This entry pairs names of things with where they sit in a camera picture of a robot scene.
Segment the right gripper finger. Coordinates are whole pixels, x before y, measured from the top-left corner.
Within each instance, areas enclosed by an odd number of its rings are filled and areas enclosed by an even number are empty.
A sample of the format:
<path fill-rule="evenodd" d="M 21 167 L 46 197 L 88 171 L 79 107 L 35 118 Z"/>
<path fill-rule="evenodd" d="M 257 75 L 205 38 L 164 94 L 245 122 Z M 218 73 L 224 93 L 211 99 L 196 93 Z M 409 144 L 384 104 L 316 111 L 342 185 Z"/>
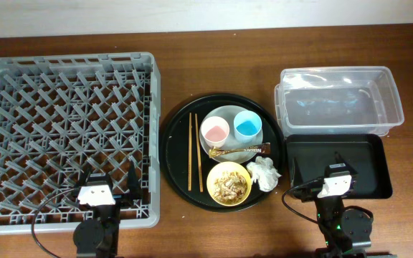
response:
<path fill-rule="evenodd" d="M 292 167 L 291 175 L 292 175 L 292 178 L 291 178 L 290 185 L 292 188 L 299 186 L 304 182 L 302 174 L 300 172 L 300 166 L 298 165 L 298 161 L 296 157 L 293 158 L 293 167 Z"/>
<path fill-rule="evenodd" d="M 340 168 L 348 171 L 352 176 L 357 175 L 357 171 L 342 157 L 339 152 L 335 152 L 335 161 Z"/>

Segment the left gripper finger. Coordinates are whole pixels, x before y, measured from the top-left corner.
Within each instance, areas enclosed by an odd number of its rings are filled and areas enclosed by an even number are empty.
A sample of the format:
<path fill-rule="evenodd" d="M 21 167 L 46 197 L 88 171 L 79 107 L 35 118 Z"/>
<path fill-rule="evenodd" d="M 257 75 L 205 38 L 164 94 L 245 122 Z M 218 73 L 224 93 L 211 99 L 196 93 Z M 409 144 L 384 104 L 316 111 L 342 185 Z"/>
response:
<path fill-rule="evenodd" d="M 139 183 L 139 178 L 136 174 L 136 169 L 134 163 L 130 162 L 130 167 L 127 173 L 127 200 L 129 204 L 134 204 L 135 201 L 141 200 L 143 197 L 141 186 Z"/>
<path fill-rule="evenodd" d="M 87 164 L 84 167 L 84 170 L 80 173 L 79 179 L 74 185 L 75 190 L 73 191 L 73 195 L 77 196 L 80 192 L 80 189 L 86 185 L 87 180 L 92 172 L 92 166 L 90 164 Z"/>

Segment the white napkin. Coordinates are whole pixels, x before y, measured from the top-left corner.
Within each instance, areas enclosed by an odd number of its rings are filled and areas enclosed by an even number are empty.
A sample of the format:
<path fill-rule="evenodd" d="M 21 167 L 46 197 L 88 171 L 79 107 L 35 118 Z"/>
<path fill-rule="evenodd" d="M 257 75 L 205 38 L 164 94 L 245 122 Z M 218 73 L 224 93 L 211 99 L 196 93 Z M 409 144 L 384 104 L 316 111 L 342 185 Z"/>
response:
<path fill-rule="evenodd" d="M 278 185 L 279 177 L 281 177 L 271 158 L 258 156 L 254 162 L 246 165 L 246 169 L 252 182 L 258 183 L 260 190 L 264 192 L 272 191 Z"/>

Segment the brown instant coffee sachet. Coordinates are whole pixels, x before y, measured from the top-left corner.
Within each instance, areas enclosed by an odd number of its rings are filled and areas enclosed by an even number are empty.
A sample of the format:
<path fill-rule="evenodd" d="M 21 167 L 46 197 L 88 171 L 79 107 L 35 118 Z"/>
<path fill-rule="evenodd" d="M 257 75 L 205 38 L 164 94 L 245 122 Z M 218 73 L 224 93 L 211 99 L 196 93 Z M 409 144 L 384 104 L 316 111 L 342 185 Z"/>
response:
<path fill-rule="evenodd" d="M 259 145 L 251 145 L 246 148 L 235 148 L 229 150 L 223 150 L 217 147 L 214 147 L 209 150 L 208 155 L 210 158 L 215 158 L 217 156 L 223 156 L 230 153 L 238 153 L 238 152 L 250 152 L 250 153 L 261 153 L 265 155 L 269 155 L 271 153 L 271 145 L 270 143 L 262 143 Z"/>

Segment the food scraps and rice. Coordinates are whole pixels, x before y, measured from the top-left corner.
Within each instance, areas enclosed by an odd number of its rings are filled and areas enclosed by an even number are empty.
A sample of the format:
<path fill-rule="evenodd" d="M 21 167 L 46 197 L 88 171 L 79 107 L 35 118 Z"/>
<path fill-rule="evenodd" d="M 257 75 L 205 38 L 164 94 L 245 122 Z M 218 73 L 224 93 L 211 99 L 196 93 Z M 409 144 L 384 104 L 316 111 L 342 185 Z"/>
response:
<path fill-rule="evenodd" d="M 244 198 L 247 189 L 246 179 L 240 173 L 223 172 L 214 180 L 213 197 L 224 204 L 236 204 Z"/>

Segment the yellow plastic bowl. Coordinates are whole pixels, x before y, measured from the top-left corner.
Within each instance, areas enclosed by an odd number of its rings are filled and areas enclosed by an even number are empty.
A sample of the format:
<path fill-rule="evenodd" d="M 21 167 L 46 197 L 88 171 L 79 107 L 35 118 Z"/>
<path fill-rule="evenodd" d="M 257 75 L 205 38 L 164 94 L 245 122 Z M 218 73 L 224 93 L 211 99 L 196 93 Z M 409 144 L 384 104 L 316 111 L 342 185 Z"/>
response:
<path fill-rule="evenodd" d="M 240 173 L 243 177 L 245 177 L 248 189 L 247 189 L 247 192 L 246 192 L 244 198 L 241 201 L 237 202 L 236 204 L 224 204 L 222 202 L 217 201 L 213 197 L 214 180 L 216 178 L 221 177 L 223 172 L 232 172 L 232 171 L 236 171 L 236 172 Z M 250 195 L 250 192 L 252 190 L 252 180 L 251 180 L 251 176 L 250 176 L 249 172 L 247 171 L 247 169 L 245 167 L 243 167 L 239 163 L 227 161 L 227 162 L 218 163 L 217 165 L 215 165 L 215 167 L 213 167 L 210 170 L 210 172 L 207 176 L 207 180 L 206 180 L 206 187 L 207 187 L 207 191 L 208 191 L 209 195 L 218 204 L 223 205 L 223 206 L 238 206 L 241 203 L 243 203 L 248 198 L 248 196 Z"/>

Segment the blue plastic cup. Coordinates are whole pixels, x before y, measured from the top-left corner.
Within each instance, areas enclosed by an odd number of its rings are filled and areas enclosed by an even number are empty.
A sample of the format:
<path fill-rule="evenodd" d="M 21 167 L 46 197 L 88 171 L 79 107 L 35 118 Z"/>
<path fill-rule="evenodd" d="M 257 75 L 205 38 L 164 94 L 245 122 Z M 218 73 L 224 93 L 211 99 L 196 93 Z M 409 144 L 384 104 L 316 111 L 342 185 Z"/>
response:
<path fill-rule="evenodd" d="M 235 115 L 233 126 L 235 138 L 241 143 L 248 143 L 262 130 L 262 120 L 257 113 L 244 110 Z"/>

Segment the grey round plate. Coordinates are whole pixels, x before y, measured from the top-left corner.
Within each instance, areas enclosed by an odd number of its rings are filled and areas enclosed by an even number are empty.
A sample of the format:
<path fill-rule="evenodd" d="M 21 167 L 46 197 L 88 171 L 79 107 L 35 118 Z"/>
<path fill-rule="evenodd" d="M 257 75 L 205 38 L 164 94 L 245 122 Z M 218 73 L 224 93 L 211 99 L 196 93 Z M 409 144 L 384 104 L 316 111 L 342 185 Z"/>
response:
<path fill-rule="evenodd" d="M 262 139 L 263 139 L 262 130 L 258 133 L 258 135 L 252 141 L 248 143 L 241 143 L 235 138 L 233 120 L 237 113 L 244 111 L 244 110 L 247 110 L 247 109 L 245 109 L 244 107 L 237 106 L 237 105 L 224 105 L 224 106 L 221 106 L 221 107 L 218 107 L 212 110 L 203 119 L 204 121 L 206 118 L 209 118 L 212 116 L 219 116 L 221 118 L 224 118 L 228 122 L 229 136 L 227 137 L 225 144 L 222 147 L 219 147 L 220 149 L 229 150 L 229 149 L 235 149 L 235 148 L 246 148 L 251 145 L 259 145 L 262 143 Z M 209 150 L 212 148 L 206 144 L 206 141 L 201 135 L 201 126 L 200 126 L 200 143 L 201 143 L 202 148 L 206 151 L 206 154 L 208 155 Z"/>

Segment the pink plastic cup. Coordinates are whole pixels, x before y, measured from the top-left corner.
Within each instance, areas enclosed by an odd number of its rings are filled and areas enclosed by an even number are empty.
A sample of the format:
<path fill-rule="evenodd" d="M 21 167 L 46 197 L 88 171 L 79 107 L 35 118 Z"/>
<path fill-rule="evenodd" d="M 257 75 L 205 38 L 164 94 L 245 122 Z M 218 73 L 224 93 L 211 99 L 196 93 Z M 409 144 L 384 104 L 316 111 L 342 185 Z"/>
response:
<path fill-rule="evenodd" d="M 222 147 L 229 136 L 229 124 L 219 116 L 206 118 L 201 124 L 201 135 L 209 147 Z"/>

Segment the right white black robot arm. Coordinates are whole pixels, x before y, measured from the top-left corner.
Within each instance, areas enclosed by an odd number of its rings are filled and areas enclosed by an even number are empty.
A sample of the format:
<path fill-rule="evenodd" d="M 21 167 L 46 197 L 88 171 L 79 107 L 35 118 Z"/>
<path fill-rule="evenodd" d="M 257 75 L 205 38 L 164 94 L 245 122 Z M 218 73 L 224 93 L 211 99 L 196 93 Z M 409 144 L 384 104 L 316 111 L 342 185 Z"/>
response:
<path fill-rule="evenodd" d="M 316 219 L 290 210 L 316 224 L 324 236 L 326 247 L 315 250 L 316 257 L 366 257 L 374 215 L 360 206 L 344 205 L 343 199 L 354 191 L 357 171 L 340 153 L 335 152 L 334 158 L 335 163 L 325 167 L 323 176 L 287 191 L 302 202 L 314 202 Z"/>

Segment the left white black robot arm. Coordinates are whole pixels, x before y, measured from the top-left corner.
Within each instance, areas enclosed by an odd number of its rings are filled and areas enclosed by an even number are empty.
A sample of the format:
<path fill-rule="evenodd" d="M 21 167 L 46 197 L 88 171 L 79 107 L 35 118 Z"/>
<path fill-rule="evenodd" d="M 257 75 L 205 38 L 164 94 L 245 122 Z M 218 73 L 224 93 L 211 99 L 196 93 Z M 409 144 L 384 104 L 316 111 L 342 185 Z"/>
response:
<path fill-rule="evenodd" d="M 75 184 L 74 196 L 92 211 L 92 218 L 81 222 L 73 233 L 77 257 L 115 257 L 118 253 L 120 211 L 135 205 L 143 197 L 135 165 L 130 164 L 125 182 L 128 192 L 113 194 L 112 178 L 93 173 L 86 166 Z"/>

